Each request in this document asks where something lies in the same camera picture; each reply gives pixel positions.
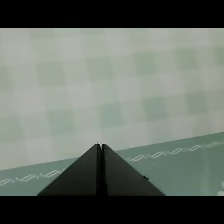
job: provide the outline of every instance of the black triangular object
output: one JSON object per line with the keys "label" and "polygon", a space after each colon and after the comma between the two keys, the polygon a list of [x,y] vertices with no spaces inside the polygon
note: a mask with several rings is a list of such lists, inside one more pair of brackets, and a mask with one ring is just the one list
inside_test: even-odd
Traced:
{"label": "black triangular object", "polygon": [[38,196],[92,196],[97,192],[97,157],[100,145],[96,144],[69,166]]}
{"label": "black triangular object", "polygon": [[102,146],[108,196],[164,196],[107,145]]}
{"label": "black triangular object", "polygon": [[94,145],[38,196],[164,196],[107,145]]}

